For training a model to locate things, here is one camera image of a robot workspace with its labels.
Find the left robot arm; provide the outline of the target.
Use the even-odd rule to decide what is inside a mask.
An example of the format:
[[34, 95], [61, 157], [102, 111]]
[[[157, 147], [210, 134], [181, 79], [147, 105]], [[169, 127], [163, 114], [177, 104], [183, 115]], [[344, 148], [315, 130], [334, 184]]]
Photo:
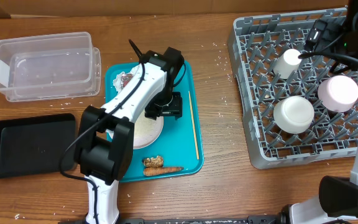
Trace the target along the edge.
[[174, 91], [175, 79], [185, 60], [169, 47], [163, 54], [135, 49], [139, 64], [129, 83], [101, 108], [88, 106], [80, 121], [73, 146], [74, 161], [88, 184], [89, 212], [85, 223], [115, 223], [117, 187], [133, 156], [137, 118], [181, 118], [183, 100]]

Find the clear plastic storage bin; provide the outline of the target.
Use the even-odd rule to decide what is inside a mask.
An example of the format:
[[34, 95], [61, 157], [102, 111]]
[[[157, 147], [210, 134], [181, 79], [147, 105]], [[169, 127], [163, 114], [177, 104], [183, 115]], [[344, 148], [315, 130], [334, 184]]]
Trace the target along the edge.
[[10, 102], [95, 96], [101, 55], [87, 32], [0, 40], [0, 93]]

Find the small white bowl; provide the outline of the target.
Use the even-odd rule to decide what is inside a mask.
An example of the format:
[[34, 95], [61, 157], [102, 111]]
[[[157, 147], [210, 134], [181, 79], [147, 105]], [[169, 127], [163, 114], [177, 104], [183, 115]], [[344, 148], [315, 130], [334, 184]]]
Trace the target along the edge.
[[314, 118], [314, 108], [306, 98], [291, 96], [276, 104], [273, 118], [282, 131], [300, 134], [310, 127]]

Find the red snack wrapper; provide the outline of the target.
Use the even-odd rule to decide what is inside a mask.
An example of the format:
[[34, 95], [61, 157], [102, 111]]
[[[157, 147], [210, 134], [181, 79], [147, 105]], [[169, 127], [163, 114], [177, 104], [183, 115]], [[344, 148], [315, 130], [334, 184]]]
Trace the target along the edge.
[[124, 88], [132, 80], [133, 76], [132, 73], [124, 73], [121, 76], [121, 87]]

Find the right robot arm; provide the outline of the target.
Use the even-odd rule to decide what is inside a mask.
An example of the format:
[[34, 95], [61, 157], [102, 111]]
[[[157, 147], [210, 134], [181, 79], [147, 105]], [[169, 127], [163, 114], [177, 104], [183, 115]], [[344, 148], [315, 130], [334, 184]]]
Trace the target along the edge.
[[[313, 27], [300, 59], [323, 56], [344, 64], [358, 74], [358, 1], [349, 1], [346, 20], [330, 31]], [[325, 176], [318, 196], [305, 202], [287, 205], [275, 223], [350, 223], [358, 220], [358, 145], [351, 175], [348, 178]]]

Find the brown food scrap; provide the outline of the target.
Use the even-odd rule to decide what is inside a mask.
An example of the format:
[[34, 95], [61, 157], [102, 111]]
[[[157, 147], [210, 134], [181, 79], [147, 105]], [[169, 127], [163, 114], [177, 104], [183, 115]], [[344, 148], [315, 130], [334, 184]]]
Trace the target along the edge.
[[161, 156], [148, 157], [142, 160], [144, 167], [163, 167], [164, 159]]

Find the black rectangular tray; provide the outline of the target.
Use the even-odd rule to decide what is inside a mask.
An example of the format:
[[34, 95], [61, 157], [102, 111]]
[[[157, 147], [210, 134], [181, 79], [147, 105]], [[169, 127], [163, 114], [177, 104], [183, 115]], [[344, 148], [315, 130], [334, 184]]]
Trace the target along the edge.
[[0, 179], [58, 172], [75, 137], [70, 113], [0, 120]]

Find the white cup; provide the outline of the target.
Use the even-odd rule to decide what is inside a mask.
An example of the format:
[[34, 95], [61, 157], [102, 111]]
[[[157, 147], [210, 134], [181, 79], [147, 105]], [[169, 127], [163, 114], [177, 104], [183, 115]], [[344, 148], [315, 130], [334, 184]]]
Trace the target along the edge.
[[301, 52], [296, 49], [288, 49], [278, 58], [273, 71], [280, 74], [280, 78], [288, 79], [292, 72], [298, 70], [301, 59], [298, 57]]

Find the crumpled white tissue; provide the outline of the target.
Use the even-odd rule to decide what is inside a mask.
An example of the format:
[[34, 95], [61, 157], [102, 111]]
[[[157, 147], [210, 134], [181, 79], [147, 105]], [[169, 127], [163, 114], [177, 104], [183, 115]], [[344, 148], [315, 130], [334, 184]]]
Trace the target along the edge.
[[142, 71], [141, 66], [140, 65], [136, 65], [135, 67], [133, 67], [129, 72], [124, 72], [122, 71], [121, 73], [119, 73], [118, 75], [116, 75], [115, 79], [112, 81], [113, 86], [115, 87], [116, 91], [118, 93], [120, 93], [123, 88], [121, 87], [121, 76], [124, 73], [132, 73], [134, 76], [138, 73], [140, 73]]

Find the teal serving tray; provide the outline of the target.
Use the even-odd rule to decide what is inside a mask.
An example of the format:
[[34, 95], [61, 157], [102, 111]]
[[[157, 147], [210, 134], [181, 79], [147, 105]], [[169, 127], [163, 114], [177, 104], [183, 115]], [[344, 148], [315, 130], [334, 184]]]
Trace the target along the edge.
[[[183, 77], [175, 91], [181, 93], [183, 99], [183, 115], [181, 118], [165, 117], [160, 136], [151, 145], [142, 149], [134, 149], [132, 162], [122, 178], [121, 182], [138, 182], [143, 180], [162, 179], [191, 175], [197, 173], [203, 166], [204, 154], [200, 121], [198, 116], [198, 105], [196, 101], [195, 86], [191, 65], [185, 62], [186, 67], [180, 70], [179, 76]], [[195, 129], [198, 140], [198, 151], [200, 159], [196, 159], [195, 142], [191, 122], [188, 92], [191, 93]], [[182, 171], [170, 174], [146, 177], [143, 174], [144, 165], [142, 160], [147, 157], [162, 156], [165, 167], [183, 167]]]

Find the large white plate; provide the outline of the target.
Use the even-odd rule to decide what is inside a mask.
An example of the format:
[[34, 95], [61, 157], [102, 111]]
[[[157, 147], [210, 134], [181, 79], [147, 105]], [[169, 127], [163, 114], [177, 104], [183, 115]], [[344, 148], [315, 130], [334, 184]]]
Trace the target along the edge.
[[134, 149], [142, 149], [151, 145], [160, 136], [164, 125], [164, 119], [158, 117], [156, 120], [146, 118], [141, 114], [135, 122]]

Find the grey dishwasher rack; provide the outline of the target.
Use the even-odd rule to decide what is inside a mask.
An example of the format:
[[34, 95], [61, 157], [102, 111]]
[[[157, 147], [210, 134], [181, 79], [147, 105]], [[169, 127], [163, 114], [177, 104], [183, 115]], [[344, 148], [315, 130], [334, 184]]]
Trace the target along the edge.
[[[346, 10], [338, 8], [240, 17], [234, 21], [227, 45], [254, 167], [272, 169], [355, 156], [358, 105], [345, 113], [334, 113], [318, 98], [318, 87], [331, 77], [329, 69], [334, 61], [322, 56], [304, 59], [286, 80], [273, 72], [284, 51], [303, 51], [315, 20], [342, 23], [345, 18]], [[282, 131], [273, 118], [275, 105], [290, 96], [303, 97], [314, 108], [311, 126], [300, 134]]]

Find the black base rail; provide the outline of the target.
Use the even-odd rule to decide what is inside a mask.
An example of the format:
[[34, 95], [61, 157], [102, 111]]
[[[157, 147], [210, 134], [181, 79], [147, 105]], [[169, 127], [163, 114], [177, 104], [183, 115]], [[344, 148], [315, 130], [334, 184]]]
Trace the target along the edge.
[[246, 218], [193, 218], [144, 220], [143, 218], [118, 218], [117, 224], [277, 224], [279, 215], [251, 215]]

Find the carrot piece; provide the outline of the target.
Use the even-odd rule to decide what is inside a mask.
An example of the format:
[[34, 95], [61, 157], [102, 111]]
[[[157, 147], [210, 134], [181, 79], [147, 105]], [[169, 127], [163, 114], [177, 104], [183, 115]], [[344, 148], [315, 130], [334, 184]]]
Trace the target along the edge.
[[170, 174], [182, 171], [183, 167], [147, 167], [144, 169], [143, 174], [146, 177], [152, 177], [163, 174]]

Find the wooden chopstick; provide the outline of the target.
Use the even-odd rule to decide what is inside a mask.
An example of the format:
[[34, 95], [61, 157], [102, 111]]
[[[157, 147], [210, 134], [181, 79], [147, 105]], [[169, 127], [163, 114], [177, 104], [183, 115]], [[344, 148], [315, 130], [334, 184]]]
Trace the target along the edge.
[[196, 159], [200, 159], [199, 151], [198, 151], [198, 140], [196, 135], [196, 129], [195, 129], [195, 119], [194, 119], [194, 113], [193, 113], [193, 105], [191, 100], [191, 93], [188, 92], [188, 99], [189, 99], [189, 106], [190, 106], [190, 116], [191, 116], [191, 122], [192, 122], [192, 129], [193, 129], [193, 137], [195, 142], [195, 152], [196, 152]]

